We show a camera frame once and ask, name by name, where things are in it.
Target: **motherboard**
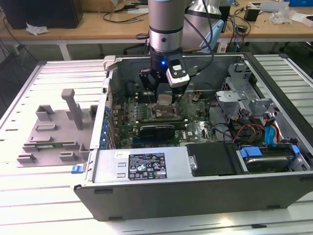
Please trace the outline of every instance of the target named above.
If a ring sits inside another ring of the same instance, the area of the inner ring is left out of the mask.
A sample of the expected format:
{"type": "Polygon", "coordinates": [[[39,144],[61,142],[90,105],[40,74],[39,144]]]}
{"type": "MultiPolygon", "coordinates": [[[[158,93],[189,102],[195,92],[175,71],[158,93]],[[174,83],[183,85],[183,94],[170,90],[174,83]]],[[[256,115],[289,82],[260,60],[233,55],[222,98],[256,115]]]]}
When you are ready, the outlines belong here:
{"type": "Polygon", "coordinates": [[[185,94],[180,102],[140,103],[138,97],[119,97],[112,106],[117,149],[185,146],[217,142],[207,118],[210,99],[185,94]]]}

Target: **power supply label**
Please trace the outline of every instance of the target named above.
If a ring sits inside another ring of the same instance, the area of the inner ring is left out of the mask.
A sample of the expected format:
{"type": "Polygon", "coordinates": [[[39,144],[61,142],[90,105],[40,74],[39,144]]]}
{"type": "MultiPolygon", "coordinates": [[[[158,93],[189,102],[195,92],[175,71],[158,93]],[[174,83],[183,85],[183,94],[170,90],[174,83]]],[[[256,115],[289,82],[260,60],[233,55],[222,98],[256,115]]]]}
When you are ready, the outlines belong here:
{"type": "Polygon", "coordinates": [[[128,166],[130,180],[167,178],[164,153],[131,154],[128,166]]]}

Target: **black computer tower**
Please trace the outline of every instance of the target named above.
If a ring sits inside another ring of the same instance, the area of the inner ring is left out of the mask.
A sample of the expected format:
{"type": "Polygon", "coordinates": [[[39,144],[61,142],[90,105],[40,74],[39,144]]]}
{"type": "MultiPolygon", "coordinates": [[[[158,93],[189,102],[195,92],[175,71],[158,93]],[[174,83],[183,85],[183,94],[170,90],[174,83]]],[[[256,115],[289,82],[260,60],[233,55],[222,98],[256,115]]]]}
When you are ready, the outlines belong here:
{"type": "Polygon", "coordinates": [[[83,17],[80,0],[0,0],[14,29],[33,26],[76,28],[83,17]]]}

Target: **floor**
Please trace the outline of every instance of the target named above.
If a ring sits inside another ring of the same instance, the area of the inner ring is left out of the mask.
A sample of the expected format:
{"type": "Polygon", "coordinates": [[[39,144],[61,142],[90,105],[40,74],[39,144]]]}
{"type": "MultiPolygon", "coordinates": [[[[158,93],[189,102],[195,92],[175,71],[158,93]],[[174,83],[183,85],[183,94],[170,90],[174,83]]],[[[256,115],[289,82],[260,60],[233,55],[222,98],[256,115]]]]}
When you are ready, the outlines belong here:
{"type": "MultiPolygon", "coordinates": [[[[280,53],[278,44],[273,53],[280,53]]],[[[123,49],[132,45],[114,44],[103,45],[105,55],[121,55],[123,49]]],[[[242,51],[250,51],[253,54],[269,54],[269,48],[272,43],[250,43],[243,47],[242,51]]],[[[56,61],[63,60],[58,46],[30,46],[28,50],[39,61],[56,61]]],[[[103,58],[99,55],[98,45],[70,45],[70,53],[74,60],[88,60],[103,58]]],[[[234,51],[235,47],[231,46],[229,51],[234,51]]],[[[312,51],[299,43],[290,43],[285,47],[286,53],[299,67],[313,78],[313,57],[309,55],[312,51]]],[[[129,54],[142,54],[143,48],[129,50],[129,54]]],[[[11,104],[14,97],[19,92],[24,82],[28,79],[30,73],[35,68],[36,62],[20,48],[20,56],[8,57],[7,60],[0,64],[0,118],[5,113],[7,107],[11,104]]]]}

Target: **open computer chassis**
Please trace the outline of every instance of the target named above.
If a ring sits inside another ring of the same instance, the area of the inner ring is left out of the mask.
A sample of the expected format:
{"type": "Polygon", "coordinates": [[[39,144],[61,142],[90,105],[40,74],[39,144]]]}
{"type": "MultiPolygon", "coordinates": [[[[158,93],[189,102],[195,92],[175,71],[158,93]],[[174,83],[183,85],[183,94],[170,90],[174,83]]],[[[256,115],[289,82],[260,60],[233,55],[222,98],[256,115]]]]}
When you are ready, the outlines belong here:
{"type": "MultiPolygon", "coordinates": [[[[208,57],[184,59],[192,68],[208,57]]],[[[149,57],[104,66],[86,179],[74,187],[95,219],[279,209],[313,191],[313,129],[252,54],[216,55],[166,107],[168,84],[156,99],[138,77],[149,57]],[[239,120],[256,121],[253,146],[241,134],[223,141],[239,120]]]]}

